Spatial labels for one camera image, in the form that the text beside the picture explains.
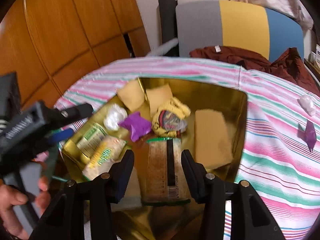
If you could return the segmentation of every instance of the purple star-shaped object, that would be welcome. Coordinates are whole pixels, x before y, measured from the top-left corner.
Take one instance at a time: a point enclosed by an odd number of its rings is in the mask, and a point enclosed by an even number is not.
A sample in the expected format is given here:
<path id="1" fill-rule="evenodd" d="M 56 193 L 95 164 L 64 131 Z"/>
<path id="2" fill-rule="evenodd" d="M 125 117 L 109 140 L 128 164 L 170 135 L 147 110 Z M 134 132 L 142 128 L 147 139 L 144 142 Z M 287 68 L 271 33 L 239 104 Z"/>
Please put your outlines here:
<path id="1" fill-rule="evenodd" d="M 151 122 L 142 118 L 140 112 L 129 114 L 126 119 L 119 123 L 131 133 L 131 140 L 136 142 L 140 137 L 151 132 Z"/>
<path id="2" fill-rule="evenodd" d="M 309 151 L 312 152 L 317 142 L 317 136 L 316 136 L 315 126 L 313 125 L 313 122 L 309 120 L 307 121 L 307 126 L 304 132 L 304 136 L 305 136 L 305 142 L 308 145 Z"/>

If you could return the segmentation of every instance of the purple wrapper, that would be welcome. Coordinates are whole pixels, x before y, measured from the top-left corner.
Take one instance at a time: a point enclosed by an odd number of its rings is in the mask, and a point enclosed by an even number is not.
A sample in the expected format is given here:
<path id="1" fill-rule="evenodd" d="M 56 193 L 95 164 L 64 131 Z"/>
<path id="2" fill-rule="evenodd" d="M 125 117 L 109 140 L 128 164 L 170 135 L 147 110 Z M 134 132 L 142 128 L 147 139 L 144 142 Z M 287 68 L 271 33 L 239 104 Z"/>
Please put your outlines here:
<path id="1" fill-rule="evenodd" d="M 312 152 L 317 142 L 316 130 L 315 126 L 313 125 L 313 122 L 309 120 L 307 121 L 307 126 L 304 135 L 305 142 L 308 145 L 309 151 Z"/>
<path id="2" fill-rule="evenodd" d="M 151 132 L 151 122 L 142 118 L 140 112 L 129 114 L 126 119 L 119 123 L 119 126 L 126 128 L 131 133 L 131 140 L 136 142 L 140 137 Z"/>

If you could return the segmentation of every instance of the golden container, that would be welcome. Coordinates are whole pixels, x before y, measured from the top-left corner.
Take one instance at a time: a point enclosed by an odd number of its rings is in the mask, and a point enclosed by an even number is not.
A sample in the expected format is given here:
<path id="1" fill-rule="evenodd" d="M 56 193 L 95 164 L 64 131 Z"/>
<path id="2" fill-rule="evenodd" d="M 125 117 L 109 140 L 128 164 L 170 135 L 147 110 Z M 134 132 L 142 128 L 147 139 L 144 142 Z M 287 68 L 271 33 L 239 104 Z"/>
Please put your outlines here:
<path id="1" fill-rule="evenodd" d="M 191 115 L 188 117 L 188 128 L 182 133 L 182 150 L 194 151 L 194 122 L 195 111 L 198 109 L 213 109 L 223 113 L 227 122 L 228 134 L 232 142 L 233 162 L 215 170 L 207 170 L 225 181 L 233 182 L 239 167 L 244 146 L 247 115 L 247 95 L 239 90 L 221 87 L 214 84 L 201 83 L 180 79 L 165 78 L 139 78 L 141 89 L 156 88 L 169 84 L 173 96 L 189 106 Z M 124 107 L 118 96 L 114 96 L 103 105 L 64 145 L 62 153 L 71 178 L 77 182 L 84 181 L 81 171 L 89 162 L 89 158 L 82 154 L 76 143 L 84 133 L 95 123 L 103 125 L 103 119 L 111 104 L 117 103 Z M 150 120 L 150 109 L 147 101 L 138 109 L 141 116 Z M 141 196 L 145 192 L 146 173 L 148 165 L 149 146 L 146 143 L 152 135 L 148 135 L 133 143 L 130 141 L 129 132 L 121 128 L 117 132 L 108 131 L 110 135 L 128 141 L 123 150 L 131 148 L 134 151 L 134 166 L 137 169 Z M 142 206 L 135 210 L 113 213 L 116 233 L 123 240 L 128 239 L 197 239 L 201 223 L 201 214 L 204 205 L 198 205 L 191 198 L 191 203 L 182 206 L 152 207 Z"/>

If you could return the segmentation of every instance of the silver bolt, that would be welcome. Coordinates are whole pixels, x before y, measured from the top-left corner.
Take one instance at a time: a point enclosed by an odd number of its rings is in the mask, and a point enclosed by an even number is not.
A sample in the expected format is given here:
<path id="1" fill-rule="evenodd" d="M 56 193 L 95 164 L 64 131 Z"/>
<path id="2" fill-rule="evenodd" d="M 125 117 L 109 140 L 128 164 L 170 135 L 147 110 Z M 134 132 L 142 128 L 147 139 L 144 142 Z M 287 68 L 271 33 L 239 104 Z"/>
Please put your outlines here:
<path id="1" fill-rule="evenodd" d="M 75 181 L 73 179 L 71 179 L 71 180 L 68 180 L 66 182 L 66 184 L 67 184 L 68 187 L 72 187 L 75 184 Z"/>
<path id="2" fill-rule="evenodd" d="M 100 175 L 100 177 L 101 177 L 102 179 L 109 179 L 109 178 L 110 178 L 110 174 L 107 173 L 107 172 L 105 172 L 105 173 L 102 173 L 102 174 Z"/>
<path id="3" fill-rule="evenodd" d="M 214 174 L 212 174 L 212 173 L 207 173 L 207 174 L 205 175 L 205 177 L 206 177 L 207 179 L 214 179 L 216 176 L 215 176 Z"/>
<path id="4" fill-rule="evenodd" d="M 250 183 L 247 182 L 246 180 L 242 180 L 242 181 L 241 181 L 241 186 L 243 186 L 243 187 L 249 187 L 249 185 L 250 185 Z"/>
<path id="5" fill-rule="evenodd" d="M 61 114 L 64 116 L 64 117 L 68 117 L 69 114 L 66 112 L 66 111 L 62 111 Z"/>

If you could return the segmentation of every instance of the cabinet panel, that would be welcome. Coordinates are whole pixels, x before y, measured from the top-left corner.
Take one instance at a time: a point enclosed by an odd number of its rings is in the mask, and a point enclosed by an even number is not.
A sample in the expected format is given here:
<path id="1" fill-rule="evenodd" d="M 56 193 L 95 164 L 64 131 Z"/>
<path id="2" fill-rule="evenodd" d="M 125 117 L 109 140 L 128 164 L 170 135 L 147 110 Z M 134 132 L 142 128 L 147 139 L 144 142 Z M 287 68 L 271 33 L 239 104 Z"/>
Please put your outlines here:
<path id="1" fill-rule="evenodd" d="M 136 57 L 144 57 L 150 52 L 149 41 L 144 27 L 131 31 L 128 35 Z"/>
<path id="2" fill-rule="evenodd" d="M 78 79 L 97 68 L 99 68 L 99 65 L 92 51 L 89 51 L 76 58 L 69 65 L 65 66 L 55 74 L 53 76 L 53 80 L 60 91 L 64 93 Z"/>
<path id="3" fill-rule="evenodd" d="M 92 46 L 121 33 L 110 0 L 74 0 Z"/>
<path id="4" fill-rule="evenodd" d="M 129 51 L 123 36 L 118 36 L 93 48 L 100 66 L 121 58 L 129 58 Z"/>
<path id="5" fill-rule="evenodd" d="M 27 23 L 52 74 L 89 48 L 72 0 L 25 0 Z"/>
<path id="6" fill-rule="evenodd" d="M 43 100 L 47 107 L 53 107 L 56 101 L 59 99 L 60 94 L 54 87 L 51 80 L 42 85 L 22 106 L 22 109 L 26 109 L 38 100 Z"/>
<path id="7" fill-rule="evenodd" d="M 49 79 L 32 45 L 23 14 L 16 0 L 0 23 L 0 74 L 17 71 L 21 102 Z"/>
<path id="8" fill-rule="evenodd" d="M 127 33 L 130 30 L 143 26 L 136 0 L 111 1 L 122 33 Z"/>

